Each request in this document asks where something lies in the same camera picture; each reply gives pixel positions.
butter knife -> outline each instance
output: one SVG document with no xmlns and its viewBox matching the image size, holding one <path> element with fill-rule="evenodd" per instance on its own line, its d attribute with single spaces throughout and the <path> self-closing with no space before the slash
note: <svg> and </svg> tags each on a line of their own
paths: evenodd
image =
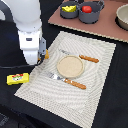
<svg viewBox="0 0 128 128">
<path fill-rule="evenodd" d="M 80 84 L 80 83 L 77 83 L 75 81 L 72 81 L 72 80 L 69 80 L 67 78 L 61 78 L 59 77 L 58 75 L 52 73 L 52 72 L 45 72 L 44 73 L 45 76 L 51 78 L 51 79 L 54 79 L 54 80 L 62 80 L 63 82 L 67 83 L 67 84 L 70 84 L 70 85 L 73 85 L 73 86 L 76 86 L 78 88 L 81 88 L 81 89 L 86 89 L 86 86 L 83 85 L 83 84 Z"/>
<path fill-rule="evenodd" d="M 80 57 L 81 59 L 84 59 L 84 60 L 92 61 L 92 62 L 95 62 L 95 63 L 98 63 L 99 62 L 98 59 L 87 57 L 87 56 L 84 56 L 84 55 L 79 55 L 77 53 L 70 53 L 70 52 L 64 51 L 62 49 L 59 49 L 59 51 L 65 53 L 67 55 L 75 55 L 75 56 L 78 56 L 78 57 Z"/>
</svg>

utensil handle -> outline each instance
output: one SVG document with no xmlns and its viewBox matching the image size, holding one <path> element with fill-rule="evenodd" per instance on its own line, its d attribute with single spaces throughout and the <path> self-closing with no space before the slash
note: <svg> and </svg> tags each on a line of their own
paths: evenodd
<svg viewBox="0 0 128 128">
<path fill-rule="evenodd" d="M 77 82 L 74 82 L 74 81 L 69 80 L 69 79 L 65 79 L 64 82 L 65 82 L 65 83 L 68 83 L 68 84 L 71 84 L 71 85 L 73 85 L 73 86 L 76 86 L 76 87 L 78 87 L 78 88 L 81 88 L 81 89 L 86 89 L 86 86 L 85 86 L 85 85 L 80 84 L 80 83 L 77 83 Z"/>
<path fill-rule="evenodd" d="M 103 8 L 103 6 L 104 6 L 104 0 L 100 0 L 100 1 L 98 2 L 98 4 L 99 4 L 100 2 L 102 2 L 102 6 L 101 6 L 101 8 L 100 8 L 100 10 L 102 10 L 102 8 Z"/>
<path fill-rule="evenodd" d="M 77 2 L 78 3 L 79 0 L 74 0 L 74 2 Z"/>
<path fill-rule="evenodd" d="M 92 61 L 92 62 L 95 62 L 95 63 L 98 63 L 99 62 L 99 60 L 98 59 L 95 59 L 95 58 L 91 58 L 91 57 L 87 57 L 87 56 L 83 56 L 83 55 L 79 55 L 79 57 L 81 59 Z"/>
</svg>

wooden handle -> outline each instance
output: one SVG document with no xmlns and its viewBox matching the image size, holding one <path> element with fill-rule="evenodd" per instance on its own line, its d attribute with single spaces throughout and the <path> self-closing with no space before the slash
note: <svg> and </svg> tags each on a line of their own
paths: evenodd
<svg viewBox="0 0 128 128">
<path fill-rule="evenodd" d="M 83 56 L 83 55 L 79 55 L 79 57 L 81 59 L 92 61 L 92 62 L 95 62 L 95 63 L 99 62 L 99 60 L 98 59 L 95 59 L 95 58 L 91 58 L 91 57 L 87 57 L 87 56 Z"/>
<path fill-rule="evenodd" d="M 85 85 L 80 84 L 80 83 L 77 83 L 77 82 L 74 82 L 74 81 L 69 80 L 69 79 L 65 79 L 64 82 L 65 82 L 65 83 L 68 83 L 68 84 L 71 84 L 71 85 L 73 85 L 73 86 L 76 86 L 76 87 L 78 87 L 78 88 L 81 88 L 81 89 L 86 89 L 86 86 L 85 86 Z"/>
</svg>

bowl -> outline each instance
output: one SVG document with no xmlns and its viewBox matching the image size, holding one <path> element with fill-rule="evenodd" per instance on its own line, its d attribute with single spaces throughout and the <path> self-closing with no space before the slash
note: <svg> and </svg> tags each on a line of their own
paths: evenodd
<svg viewBox="0 0 128 128">
<path fill-rule="evenodd" d="M 84 72 L 84 61 L 77 56 L 67 55 L 57 63 L 59 74 L 65 78 L 77 78 Z"/>
<path fill-rule="evenodd" d="M 79 5 L 79 19 L 80 19 L 80 21 L 82 21 L 83 23 L 86 23 L 86 24 L 93 24 L 93 23 L 97 22 L 99 19 L 100 11 L 104 7 L 104 1 L 101 3 L 102 4 L 98 4 L 95 1 L 88 1 L 88 2 L 81 3 Z M 90 6 L 92 8 L 92 12 L 91 13 L 82 12 L 83 6 Z"/>
<path fill-rule="evenodd" d="M 66 6 L 74 6 L 76 5 L 76 10 L 74 12 L 65 12 L 62 10 L 62 7 L 66 7 Z M 78 11 L 78 6 L 79 6 L 79 3 L 77 2 L 74 2 L 74 1 L 67 1 L 67 2 L 64 2 L 60 5 L 60 15 L 63 17 L 63 18 L 66 18 L 66 19 L 73 19 L 73 18 L 76 18 L 78 17 L 79 15 L 79 11 Z"/>
<path fill-rule="evenodd" d="M 116 11 L 119 25 L 128 30 L 128 4 L 119 7 Z"/>
</svg>

placemat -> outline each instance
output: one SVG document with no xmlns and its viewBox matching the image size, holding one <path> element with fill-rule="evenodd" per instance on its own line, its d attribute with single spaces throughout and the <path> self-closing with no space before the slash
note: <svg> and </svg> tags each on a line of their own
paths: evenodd
<svg viewBox="0 0 128 128">
<path fill-rule="evenodd" d="M 82 23 L 78 17 L 75 19 L 63 19 L 60 16 L 60 7 L 58 7 L 58 9 L 49 18 L 48 23 L 97 36 L 128 42 L 128 31 L 120 28 L 116 23 L 117 9 L 122 5 L 128 4 L 128 1 L 127 3 L 123 3 L 126 1 L 122 0 L 120 2 L 116 2 L 104 0 L 104 2 L 105 6 L 100 12 L 99 20 L 94 24 Z"/>
<path fill-rule="evenodd" d="M 112 43 L 61 31 L 48 49 L 49 59 L 35 67 L 30 74 L 30 82 L 23 84 L 15 96 L 82 128 L 90 128 L 115 47 L 116 45 Z M 66 55 L 58 49 L 99 59 L 99 63 L 83 60 L 85 62 L 84 73 L 79 78 L 73 79 L 86 85 L 86 90 L 59 80 L 52 80 L 44 75 L 45 71 L 59 75 L 56 64 L 60 58 Z"/>
</svg>

